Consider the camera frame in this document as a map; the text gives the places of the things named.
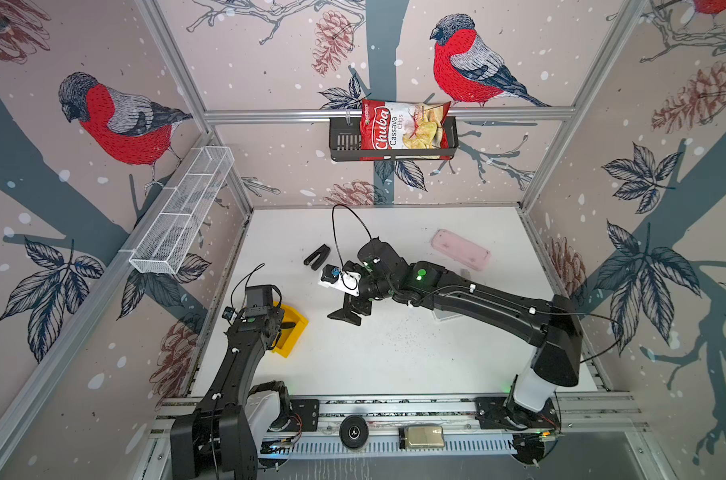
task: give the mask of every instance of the bag of chips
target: bag of chips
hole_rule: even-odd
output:
[[[451,103],[440,105],[403,104],[390,101],[363,101],[361,148],[363,150],[403,150],[448,148],[443,121]],[[439,155],[409,155],[396,158],[448,160]],[[361,160],[383,160],[363,157]]]

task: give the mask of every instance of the white table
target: white table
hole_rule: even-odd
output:
[[[462,264],[433,250],[435,232],[445,228],[491,251],[482,272],[471,279],[506,292],[550,300],[553,292],[512,207],[425,207],[358,209],[373,236],[388,242],[407,262],[428,260],[459,272]],[[368,236],[347,210],[336,209],[336,231],[345,261],[357,261]],[[264,262],[250,285],[273,283],[283,302],[309,320],[288,359],[267,352],[254,384],[283,380],[291,395],[383,395],[504,392],[531,356],[533,347],[510,333],[460,317],[438,322],[426,308],[393,300],[373,303],[362,326],[330,320],[344,294],[319,286],[319,271],[302,264],[320,245],[331,247],[326,263],[338,265],[330,209],[256,210],[227,289]],[[243,301],[243,284],[234,295]],[[227,347],[229,324],[217,312],[214,332],[193,385],[193,396],[208,390]],[[586,366],[579,385],[596,390]]]

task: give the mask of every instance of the yellow bin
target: yellow bin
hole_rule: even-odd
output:
[[[293,350],[296,341],[299,340],[301,333],[305,331],[305,327],[309,322],[292,306],[283,303],[280,308],[285,312],[283,315],[283,323],[293,322],[296,326],[281,331],[280,339],[278,340],[278,344],[275,345],[273,352],[280,353],[284,358],[289,358],[291,350]]]

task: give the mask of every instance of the pink pencil case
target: pink pencil case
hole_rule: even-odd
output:
[[[460,264],[478,271],[483,270],[491,258],[491,252],[482,246],[442,228],[432,237],[432,247]]]

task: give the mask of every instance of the black round object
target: black round object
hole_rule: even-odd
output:
[[[368,441],[368,424],[363,417],[350,415],[341,423],[339,438],[341,438],[341,443],[350,450],[363,448]]]

